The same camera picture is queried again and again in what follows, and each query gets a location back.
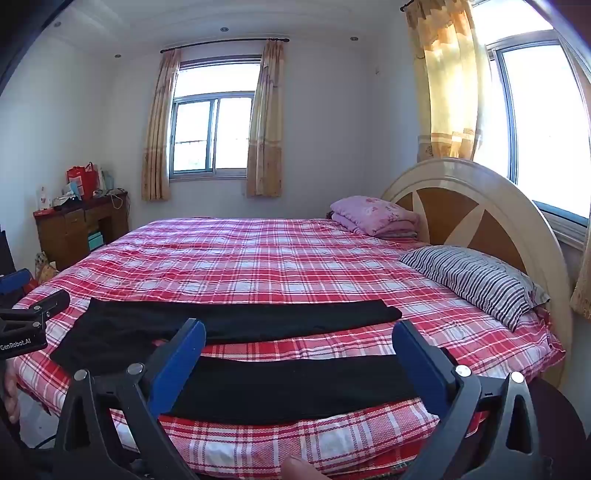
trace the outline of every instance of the human hand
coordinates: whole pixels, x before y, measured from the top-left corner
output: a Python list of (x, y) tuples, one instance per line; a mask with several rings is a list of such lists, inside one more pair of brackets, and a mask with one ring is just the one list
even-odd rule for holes
[(282, 480), (329, 480), (301, 458), (288, 457), (281, 464)]
[(12, 360), (7, 360), (6, 373), (4, 374), (4, 407), (10, 423), (17, 423), (21, 416), (21, 407), (18, 404), (17, 373)]

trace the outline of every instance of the striped pillow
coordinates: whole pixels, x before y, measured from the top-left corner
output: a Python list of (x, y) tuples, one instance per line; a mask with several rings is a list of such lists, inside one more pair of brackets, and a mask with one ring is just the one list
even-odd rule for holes
[(527, 275), (469, 248), (422, 247), (400, 256), (399, 260), (453, 290), (512, 332), (524, 313), (550, 299)]

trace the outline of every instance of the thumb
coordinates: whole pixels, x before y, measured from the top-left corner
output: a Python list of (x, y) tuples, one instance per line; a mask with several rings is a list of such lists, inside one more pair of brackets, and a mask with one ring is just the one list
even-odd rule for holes
[(288, 457), (281, 464), (282, 480), (329, 480), (309, 463), (296, 457)]

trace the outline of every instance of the black pants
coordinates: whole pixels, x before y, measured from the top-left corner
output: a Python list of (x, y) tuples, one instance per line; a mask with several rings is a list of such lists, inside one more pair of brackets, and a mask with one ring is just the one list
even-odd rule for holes
[[(51, 354), (71, 375), (145, 362), (154, 340), (171, 339), (187, 318), (206, 325), (208, 344), (260, 342), (337, 332), (401, 317), (381, 301), (332, 304), (126, 303), (91, 300)], [(395, 355), (239, 362), (202, 357), (171, 415), (200, 421), (278, 425), (328, 418), (416, 395)]]

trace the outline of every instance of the bed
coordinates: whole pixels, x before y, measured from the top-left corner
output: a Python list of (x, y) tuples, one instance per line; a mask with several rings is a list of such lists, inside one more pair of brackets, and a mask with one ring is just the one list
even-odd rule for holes
[[(505, 377), (519, 370), (533, 378), (547, 371), (558, 385), (572, 320), (564, 309), (566, 268), (552, 231), (536, 207), (495, 173), (468, 162), (438, 162), (419, 164), (384, 195), (423, 217), (419, 240), (383, 241), (350, 233), (332, 220), (194, 218), (151, 223), (93, 252), (19, 304), (27, 307), (60, 288), (72, 298), (70, 308), (48, 323), (49, 347), (15, 360), (21, 386), (59, 414), (69, 379), (49, 353), (91, 297), (202, 303), (381, 299), (398, 307), (430, 343), (447, 347), (478, 374)], [(497, 238), (493, 247), (474, 240), (492, 235)], [(552, 326), (531, 312), (511, 333), (397, 261), (423, 241), (466, 244), (518, 264), (550, 293)], [(545, 249), (542, 260), (537, 248)], [(390, 323), (307, 338), (208, 346), (204, 355), (241, 361), (388, 355), (394, 353), (391, 330)], [(114, 411), (113, 417), (123, 443), (134, 447), (122, 414)], [(332, 476), (371, 478), (404, 468), (437, 421), (418, 400), (274, 427), (161, 418), (191, 468), (233, 478), (279, 478), (280, 463), (288, 455)]]

